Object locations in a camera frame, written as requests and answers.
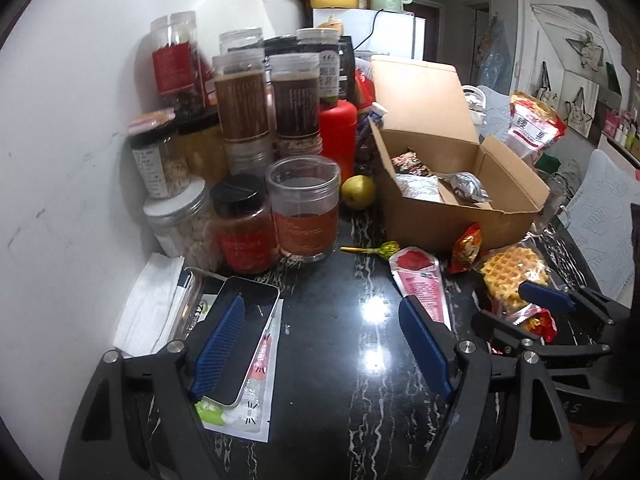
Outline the red small snack packets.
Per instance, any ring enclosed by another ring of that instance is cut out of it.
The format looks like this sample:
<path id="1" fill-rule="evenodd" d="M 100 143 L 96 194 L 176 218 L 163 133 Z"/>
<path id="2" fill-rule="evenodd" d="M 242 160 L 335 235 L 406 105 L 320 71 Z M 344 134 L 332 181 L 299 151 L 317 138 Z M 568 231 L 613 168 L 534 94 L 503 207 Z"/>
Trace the red small snack packets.
<path id="1" fill-rule="evenodd" d="M 545 344 L 555 340 L 558 330 L 548 309 L 523 299 L 518 291 L 526 281 L 551 285 L 551 271 L 544 258 L 529 242 L 481 252 L 482 231 L 473 223 L 454 243 L 447 266 L 450 275 L 474 270 L 482 277 L 492 312 L 526 332 L 540 337 Z"/>

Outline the waffle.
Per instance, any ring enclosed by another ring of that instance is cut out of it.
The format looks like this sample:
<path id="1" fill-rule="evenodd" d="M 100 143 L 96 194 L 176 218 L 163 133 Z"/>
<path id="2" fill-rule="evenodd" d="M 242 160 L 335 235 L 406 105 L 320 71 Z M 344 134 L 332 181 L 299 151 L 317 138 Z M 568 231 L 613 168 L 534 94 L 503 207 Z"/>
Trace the waffle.
<path id="1" fill-rule="evenodd" d="M 532 305 L 518 294 L 518 286 L 525 281 L 566 291 L 566 284 L 548 267 L 540 252 L 522 243 L 486 252 L 480 256 L 475 270 L 483 278 L 492 313 L 496 315 L 509 316 Z"/>

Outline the pink red sachet packet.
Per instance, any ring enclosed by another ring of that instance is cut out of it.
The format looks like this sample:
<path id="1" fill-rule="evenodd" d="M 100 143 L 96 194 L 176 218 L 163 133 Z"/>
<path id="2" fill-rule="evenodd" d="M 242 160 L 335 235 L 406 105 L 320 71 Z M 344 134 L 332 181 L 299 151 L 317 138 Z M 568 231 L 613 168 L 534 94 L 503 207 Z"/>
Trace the pink red sachet packet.
<path id="1" fill-rule="evenodd" d="M 419 247 L 406 247 L 388 260 L 401 296 L 416 296 L 434 322 L 451 328 L 438 259 Z"/>

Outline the yellow green lollipop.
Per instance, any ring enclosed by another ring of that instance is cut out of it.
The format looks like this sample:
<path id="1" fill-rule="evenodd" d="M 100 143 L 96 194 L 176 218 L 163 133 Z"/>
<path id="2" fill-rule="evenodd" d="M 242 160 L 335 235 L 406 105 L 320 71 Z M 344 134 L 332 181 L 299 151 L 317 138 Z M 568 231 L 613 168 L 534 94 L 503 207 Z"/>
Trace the yellow green lollipop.
<path id="1" fill-rule="evenodd" d="M 380 247 L 341 246 L 340 251 L 356 255 L 378 256 L 384 260 L 388 260 L 391 256 L 400 252 L 400 245 L 391 240 L 390 242 L 383 243 Z"/>

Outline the silver foil snack packet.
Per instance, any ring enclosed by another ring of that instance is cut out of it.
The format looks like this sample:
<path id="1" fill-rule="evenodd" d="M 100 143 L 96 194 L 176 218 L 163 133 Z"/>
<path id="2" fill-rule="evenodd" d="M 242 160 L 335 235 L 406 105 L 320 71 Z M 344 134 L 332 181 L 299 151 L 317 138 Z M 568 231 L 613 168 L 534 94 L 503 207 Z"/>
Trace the silver foil snack packet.
<path id="1" fill-rule="evenodd" d="M 472 172 L 462 171 L 454 174 L 441 174 L 438 178 L 451 188 L 455 196 L 468 203 L 491 202 L 491 198 L 482 182 Z"/>

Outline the green red cereal snack packet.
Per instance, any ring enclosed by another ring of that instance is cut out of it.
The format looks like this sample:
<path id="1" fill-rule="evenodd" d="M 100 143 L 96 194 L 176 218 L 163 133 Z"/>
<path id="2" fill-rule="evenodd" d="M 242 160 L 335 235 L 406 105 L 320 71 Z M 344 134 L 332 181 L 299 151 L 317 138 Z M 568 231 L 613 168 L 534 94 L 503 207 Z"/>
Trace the green red cereal snack packet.
<path id="1" fill-rule="evenodd" d="M 393 157 L 392 165 L 396 174 L 408 174 L 409 176 L 417 177 L 429 177 L 432 174 L 416 152 L 411 150 Z"/>

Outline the white patterned snack packet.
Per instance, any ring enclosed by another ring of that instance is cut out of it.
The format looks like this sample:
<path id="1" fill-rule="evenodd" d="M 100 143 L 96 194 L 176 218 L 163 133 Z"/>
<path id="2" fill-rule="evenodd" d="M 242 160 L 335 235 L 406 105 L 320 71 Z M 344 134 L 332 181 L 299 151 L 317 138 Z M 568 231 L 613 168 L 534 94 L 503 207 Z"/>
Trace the white patterned snack packet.
<path id="1" fill-rule="evenodd" d="M 416 174 L 396 174 L 401 195 L 422 202 L 442 203 L 439 192 L 438 177 L 417 176 Z"/>

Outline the glass mug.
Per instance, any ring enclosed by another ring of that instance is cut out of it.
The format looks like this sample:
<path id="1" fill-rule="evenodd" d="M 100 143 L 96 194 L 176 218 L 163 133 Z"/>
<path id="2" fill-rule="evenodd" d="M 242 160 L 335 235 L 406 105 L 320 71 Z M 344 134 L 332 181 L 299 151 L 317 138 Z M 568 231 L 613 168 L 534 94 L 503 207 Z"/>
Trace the glass mug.
<path id="1" fill-rule="evenodd" d="M 566 181 L 559 174 L 548 174 L 537 169 L 536 173 L 548 186 L 549 195 L 544 208 L 534 220 L 530 232 L 534 235 L 550 234 L 551 231 L 560 232 L 570 226 L 570 213 L 567 204 L 570 201 Z"/>

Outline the yellow pear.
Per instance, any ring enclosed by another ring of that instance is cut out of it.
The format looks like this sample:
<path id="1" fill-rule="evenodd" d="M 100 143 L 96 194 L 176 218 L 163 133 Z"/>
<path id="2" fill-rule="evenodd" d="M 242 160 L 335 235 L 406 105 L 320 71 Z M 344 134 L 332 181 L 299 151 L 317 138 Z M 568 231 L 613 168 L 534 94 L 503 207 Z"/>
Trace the yellow pear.
<path id="1" fill-rule="evenodd" d="M 376 200 L 375 183 L 362 174 L 350 177 L 342 184 L 341 198 L 343 204 L 352 210 L 366 209 Z"/>

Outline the large red white snack bag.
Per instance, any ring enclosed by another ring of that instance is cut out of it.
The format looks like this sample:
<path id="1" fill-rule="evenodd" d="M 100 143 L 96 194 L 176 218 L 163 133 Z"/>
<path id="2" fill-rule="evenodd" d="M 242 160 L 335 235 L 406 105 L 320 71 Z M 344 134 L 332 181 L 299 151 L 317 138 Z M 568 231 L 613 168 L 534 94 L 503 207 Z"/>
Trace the large red white snack bag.
<path id="1" fill-rule="evenodd" d="M 510 125 L 504 144 L 528 166 L 564 136 L 566 125 L 548 104 L 521 91 L 510 95 Z"/>

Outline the clear jar orange label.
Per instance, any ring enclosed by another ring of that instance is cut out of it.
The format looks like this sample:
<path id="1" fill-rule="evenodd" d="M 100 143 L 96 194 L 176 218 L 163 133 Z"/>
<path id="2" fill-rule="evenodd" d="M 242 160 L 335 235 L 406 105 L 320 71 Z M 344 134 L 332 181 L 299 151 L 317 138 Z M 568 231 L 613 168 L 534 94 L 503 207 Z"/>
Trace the clear jar orange label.
<path id="1" fill-rule="evenodd" d="M 265 173 L 281 252 L 315 262 L 334 251 L 341 168 L 320 155 L 282 158 Z"/>

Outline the white thermos jug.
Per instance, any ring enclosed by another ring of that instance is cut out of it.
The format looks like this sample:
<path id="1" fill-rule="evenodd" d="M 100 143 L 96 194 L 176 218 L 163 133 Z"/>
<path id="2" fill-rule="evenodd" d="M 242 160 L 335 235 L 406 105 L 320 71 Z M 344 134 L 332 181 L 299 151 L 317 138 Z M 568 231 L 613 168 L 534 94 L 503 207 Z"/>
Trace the white thermos jug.
<path id="1" fill-rule="evenodd" d="M 468 104 L 472 123 L 476 126 L 484 126 L 486 118 L 487 98 L 485 93 L 475 86 L 465 84 L 462 87 L 463 95 Z"/>

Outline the black stand-up pouch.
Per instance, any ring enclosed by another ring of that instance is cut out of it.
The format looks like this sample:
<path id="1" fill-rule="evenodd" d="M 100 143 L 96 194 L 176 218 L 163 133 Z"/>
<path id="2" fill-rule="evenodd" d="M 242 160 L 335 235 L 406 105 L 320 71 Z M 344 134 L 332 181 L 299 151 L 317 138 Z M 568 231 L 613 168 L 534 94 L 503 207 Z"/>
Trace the black stand-up pouch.
<path id="1" fill-rule="evenodd" d="M 264 41 L 267 56 L 285 53 L 311 52 L 311 47 L 300 44 L 295 36 L 277 36 Z M 340 55 L 340 90 L 338 97 L 356 104 L 355 55 L 351 36 L 341 36 L 338 40 Z"/>

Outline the jar with brown contents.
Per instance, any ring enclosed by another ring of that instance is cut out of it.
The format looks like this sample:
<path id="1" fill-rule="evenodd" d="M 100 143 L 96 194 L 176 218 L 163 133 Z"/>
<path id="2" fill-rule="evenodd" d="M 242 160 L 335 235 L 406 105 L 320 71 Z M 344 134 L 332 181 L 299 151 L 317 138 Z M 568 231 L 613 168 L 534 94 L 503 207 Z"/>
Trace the jar with brown contents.
<path id="1" fill-rule="evenodd" d="M 265 53 L 262 48 L 213 57 L 214 85 L 224 138 L 244 142 L 269 132 Z"/>

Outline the white foam board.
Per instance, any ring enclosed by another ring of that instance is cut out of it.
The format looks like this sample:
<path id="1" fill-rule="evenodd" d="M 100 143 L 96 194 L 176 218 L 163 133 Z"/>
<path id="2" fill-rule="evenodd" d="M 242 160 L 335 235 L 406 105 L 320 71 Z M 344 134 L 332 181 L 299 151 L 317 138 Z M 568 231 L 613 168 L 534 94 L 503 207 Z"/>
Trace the white foam board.
<path id="1" fill-rule="evenodd" d="M 220 55 L 219 36 L 232 30 L 260 28 L 270 38 L 274 29 L 264 0 L 194 0 L 198 47 L 208 57 Z"/>

